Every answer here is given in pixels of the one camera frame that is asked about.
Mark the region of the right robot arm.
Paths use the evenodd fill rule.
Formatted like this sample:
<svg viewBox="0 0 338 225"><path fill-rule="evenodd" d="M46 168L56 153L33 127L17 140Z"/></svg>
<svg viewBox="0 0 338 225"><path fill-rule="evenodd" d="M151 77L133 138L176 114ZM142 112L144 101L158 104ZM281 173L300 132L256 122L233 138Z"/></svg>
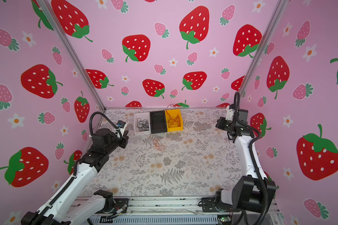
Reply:
<svg viewBox="0 0 338 225"><path fill-rule="evenodd" d="M261 132L247 122L248 111L241 109L240 93L234 95L234 103L227 106L225 117L218 119L216 128L227 132L239 154L242 177L232 190L219 189L215 194L214 207L219 212L237 209L239 221L248 222L247 212L259 214L256 225L264 221L276 193L276 185L269 180L256 155L255 142Z"/></svg>

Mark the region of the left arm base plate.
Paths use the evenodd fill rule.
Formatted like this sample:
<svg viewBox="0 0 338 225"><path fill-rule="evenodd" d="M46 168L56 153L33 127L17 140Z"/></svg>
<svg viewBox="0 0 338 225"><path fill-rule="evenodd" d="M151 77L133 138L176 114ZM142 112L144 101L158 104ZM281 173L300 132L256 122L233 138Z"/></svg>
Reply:
<svg viewBox="0 0 338 225"><path fill-rule="evenodd" d="M96 214L116 214L117 211L122 210L119 214L127 212L129 199L128 198L114 198L108 203L105 203L105 206L102 210L96 212Z"/></svg>

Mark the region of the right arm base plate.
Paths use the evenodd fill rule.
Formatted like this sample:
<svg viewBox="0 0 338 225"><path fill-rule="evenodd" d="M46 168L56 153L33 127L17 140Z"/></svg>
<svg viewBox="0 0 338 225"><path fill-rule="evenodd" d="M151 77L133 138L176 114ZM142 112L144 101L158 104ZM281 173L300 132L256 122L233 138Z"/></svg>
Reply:
<svg viewBox="0 0 338 225"><path fill-rule="evenodd" d="M216 203L215 197L202 198L199 201L198 206L202 209L203 212L206 212L206 213L240 212L240 210L233 208L231 205Z"/></svg>

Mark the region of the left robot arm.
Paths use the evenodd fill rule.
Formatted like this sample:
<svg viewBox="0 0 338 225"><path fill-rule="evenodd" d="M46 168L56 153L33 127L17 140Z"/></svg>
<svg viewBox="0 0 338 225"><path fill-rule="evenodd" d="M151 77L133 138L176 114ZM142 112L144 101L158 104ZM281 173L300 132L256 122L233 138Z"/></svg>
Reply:
<svg viewBox="0 0 338 225"><path fill-rule="evenodd" d="M97 212L118 216L124 208L118 208L113 193L98 190L85 203L70 210L78 195L109 160L110 154L128 143L127 124L121 120L109 121L114 131L100 128L96 132L90 126L93 144L87 153L74 163L73 173L59 190L36 212L27 212L22 225L80 225Z"/></svg>

